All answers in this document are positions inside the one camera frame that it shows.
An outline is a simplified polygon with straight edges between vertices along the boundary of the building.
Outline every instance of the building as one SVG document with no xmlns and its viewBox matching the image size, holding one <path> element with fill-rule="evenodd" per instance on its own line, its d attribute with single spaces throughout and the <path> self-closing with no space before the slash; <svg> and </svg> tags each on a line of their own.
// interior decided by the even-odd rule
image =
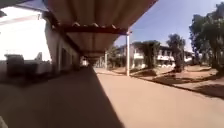
<svg viewBox="0 0 224 128">
<path fill-rule="evenodd" d="M 37 63 L 39 74 L 79 65 L 79 54 L 52 29 L 41 11 L 20 7 L 1 11 L 6 16 L 0 18 L 0 73 L 6 72 L 6 55 L 21 55 L 25 63 Z"/>
<path fill-rule="evenodd" d="M 118 57 L 126 56 L 126 46 L 121 46 L 118 49 Z M 144 68 L 143 53 L 134 45 L 130 45 L 130 56 L 132 58 L 131 68 Z M 184 60 L 186 64 L 190 64 L 192 61 L 193 53 L 185 51 Z M 158 67 L 175 67 L 172 50 L 167 46 L 160 46 L 157 56 Z"/>
</svg>

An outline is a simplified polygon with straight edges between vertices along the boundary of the concrete pavement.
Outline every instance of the concrete pavement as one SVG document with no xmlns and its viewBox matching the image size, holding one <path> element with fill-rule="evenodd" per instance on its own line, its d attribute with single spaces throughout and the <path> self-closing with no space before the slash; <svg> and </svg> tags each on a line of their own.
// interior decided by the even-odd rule
<svg viewBox="0 0 224 128">
<path fill-rule="evenodd" d="M 0 86 L 9 128 L 223 128 L 224 101 L 91 68 L 28 88 Z"/>
</svg>

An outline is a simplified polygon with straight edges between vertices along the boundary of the blue sky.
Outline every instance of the blue sky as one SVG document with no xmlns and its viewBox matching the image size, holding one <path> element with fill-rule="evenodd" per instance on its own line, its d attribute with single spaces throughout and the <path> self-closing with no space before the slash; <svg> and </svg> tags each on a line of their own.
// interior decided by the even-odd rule
<svg viewBox="0 0 224 128">
<path fill-rule="evenodd" d="M 191 51 L 189 26 L 194 14 L 206 15 L 215 10 L 215 5 L 223 0 L 158 0 L 132 27 L 130 42 L 158 40 L 166 45 L 168 35 L 178 33 L 187 43 L 185 49 Z M 125 37 L 119 37 L 115 45 L 124 45 Z"/>
</svg>

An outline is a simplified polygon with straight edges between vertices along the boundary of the white pillar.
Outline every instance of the white pillar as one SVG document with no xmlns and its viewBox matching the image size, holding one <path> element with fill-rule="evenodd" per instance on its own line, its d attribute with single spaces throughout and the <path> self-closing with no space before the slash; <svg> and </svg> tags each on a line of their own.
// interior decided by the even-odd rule
<svg viewBox="0 0 224 128">
<path fill-rule="evenodd" d="M 107 69 L 107 52 L 105 52 L 105 62 L 104 62 L 104 67 L 105 67 L 105 69 Z"/>
<path fill-rule="evenodd" d="M 127 76 L 130 76 L 130 42 L 129 42 L 129 35 L 126 36 L 126 44 L 127 44 L 126 74 L 127 74 Z"/>
</svg>

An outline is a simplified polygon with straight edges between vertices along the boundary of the ground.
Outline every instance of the ground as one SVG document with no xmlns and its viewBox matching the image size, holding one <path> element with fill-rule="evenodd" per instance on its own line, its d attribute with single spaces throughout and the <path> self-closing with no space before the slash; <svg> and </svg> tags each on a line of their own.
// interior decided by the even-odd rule
<svg viewBox="0 0 224 128">
<path fill-rule="evenodd" d="M 112 71 L 122 74 L 124 70 L 125 68 L 118 68 Z M 207 66 L 187 66 L 181 73 L 172 73 L 172 70 L 173 68 L 132 70 L 131 76 L 224 99 L 224 76 L 217 75 L 215 69 Z"/>
<path fill-rule="evenodd" d="M 221 99 L 104 69 L 26 88 L 0 86 L 9 128 L 223 128 L 223 108 Z"/>
</svg>

